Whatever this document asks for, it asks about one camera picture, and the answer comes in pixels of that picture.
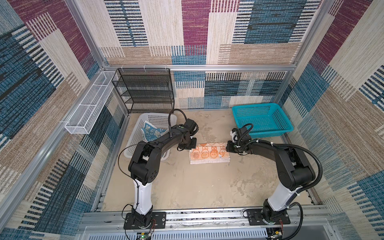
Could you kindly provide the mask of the orange bunny pattern towel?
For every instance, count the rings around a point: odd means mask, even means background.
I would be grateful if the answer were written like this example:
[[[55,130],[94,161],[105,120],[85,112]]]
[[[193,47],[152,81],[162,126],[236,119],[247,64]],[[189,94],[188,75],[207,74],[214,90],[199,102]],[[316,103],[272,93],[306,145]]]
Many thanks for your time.
[[[190,150],[190,164],[229,163],[231,158],[226,147],[227,143],[198,144]]]

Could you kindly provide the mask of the white plastic laundry basket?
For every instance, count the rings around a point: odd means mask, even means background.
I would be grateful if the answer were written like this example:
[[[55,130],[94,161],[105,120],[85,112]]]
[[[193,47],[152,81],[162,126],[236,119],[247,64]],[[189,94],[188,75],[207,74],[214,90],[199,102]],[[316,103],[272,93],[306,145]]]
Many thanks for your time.
[[[141,114],[124,151],[126,158],[131,158],[141,141],[150,142],[165,135],[169,131],[168,114],[144,113]]]

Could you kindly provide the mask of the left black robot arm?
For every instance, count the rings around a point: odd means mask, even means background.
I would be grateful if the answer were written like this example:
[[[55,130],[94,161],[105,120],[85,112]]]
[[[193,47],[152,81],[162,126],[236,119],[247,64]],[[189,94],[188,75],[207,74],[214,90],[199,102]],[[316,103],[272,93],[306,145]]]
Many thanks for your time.
[[[184,124],[171,125],[171,116],[174,112],[182,113]],[[127,214],[126,223],[132,223],[138,228],[147,228],[155,224],[152,204],[152,182],[160,170],[161,158],[173,146],[178,151],[193,150],[197,146],[194,135],[199,131],[198,124],[187,118],[180,109],[173,109],[168,115],[168,132],[150,142],[139,142],[134,146],[135,151],[128,166],[128,175],[135,184],[135,201],[130,214]]]

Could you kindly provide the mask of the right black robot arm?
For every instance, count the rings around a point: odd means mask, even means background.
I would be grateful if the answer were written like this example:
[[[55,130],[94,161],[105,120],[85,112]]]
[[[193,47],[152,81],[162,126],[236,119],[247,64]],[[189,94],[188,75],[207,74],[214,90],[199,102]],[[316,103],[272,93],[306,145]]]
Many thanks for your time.
[[[282,220],[287,209],[299,193],[316,186],[323,177],[323,166],[311,151],[292,144],[275,144],[261,139],[252,139],[253,124],[234,128],[226,150],[238,155],[256,155],[276,163],[280,183],[274,193],[263,203],[261,216],[267,225]]]

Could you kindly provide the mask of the blue bunny pattern towel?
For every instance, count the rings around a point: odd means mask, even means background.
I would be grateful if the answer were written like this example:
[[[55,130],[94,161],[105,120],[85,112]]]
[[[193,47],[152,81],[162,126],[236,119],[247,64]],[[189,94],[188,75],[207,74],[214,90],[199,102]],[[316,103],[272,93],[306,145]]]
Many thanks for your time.
[[[144,135],[145,142],[151,142],[165,135],[169,130],[157,128],[148,121],[145,121],[144,126],[141,128]]]

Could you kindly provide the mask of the teal plastic basket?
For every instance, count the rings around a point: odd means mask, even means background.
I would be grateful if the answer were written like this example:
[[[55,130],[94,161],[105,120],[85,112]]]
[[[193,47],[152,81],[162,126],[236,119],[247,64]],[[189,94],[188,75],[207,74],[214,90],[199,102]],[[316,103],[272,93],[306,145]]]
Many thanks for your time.
[[[294,130],[283,109],[275,103],[234,106],[232,111],[238,128],[251,129],[253,139],[279,137]]]

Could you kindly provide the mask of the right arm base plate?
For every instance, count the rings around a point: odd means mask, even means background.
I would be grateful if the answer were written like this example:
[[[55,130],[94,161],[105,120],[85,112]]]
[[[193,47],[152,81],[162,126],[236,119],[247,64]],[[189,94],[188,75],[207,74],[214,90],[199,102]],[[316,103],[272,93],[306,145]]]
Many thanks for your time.
[[[263,209],[246,209],[244,217],[248,219],[250,226],[264,226],[264,225],[289,225],[291,220],[287,210],[273,211],[269,208]]]

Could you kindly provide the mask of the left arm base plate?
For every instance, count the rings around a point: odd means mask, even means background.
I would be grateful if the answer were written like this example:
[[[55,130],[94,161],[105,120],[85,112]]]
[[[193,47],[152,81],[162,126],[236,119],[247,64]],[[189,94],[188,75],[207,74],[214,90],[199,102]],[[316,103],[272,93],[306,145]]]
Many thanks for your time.
[[[166,226],[167,213],[166,212],[148,212],[146,215],[138,213],[127,213],[124,230],[138,230],[138,229],[164,229]]]

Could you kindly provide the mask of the aluminium mounting rail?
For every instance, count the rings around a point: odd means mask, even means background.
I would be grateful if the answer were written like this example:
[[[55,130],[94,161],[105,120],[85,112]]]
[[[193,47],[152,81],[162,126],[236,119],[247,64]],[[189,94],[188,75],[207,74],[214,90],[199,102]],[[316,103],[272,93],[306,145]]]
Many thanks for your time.
[[[325,206],[297,206],[288,209],[290,223],[266,225],[250,219],[249,207],[166,210],[155,227],[126,230],[121,212],[84,214],[76,231],[77,240],[267,240],[277,231],[287,238],[302,226],[296,240],[340,240],[339,230]]]

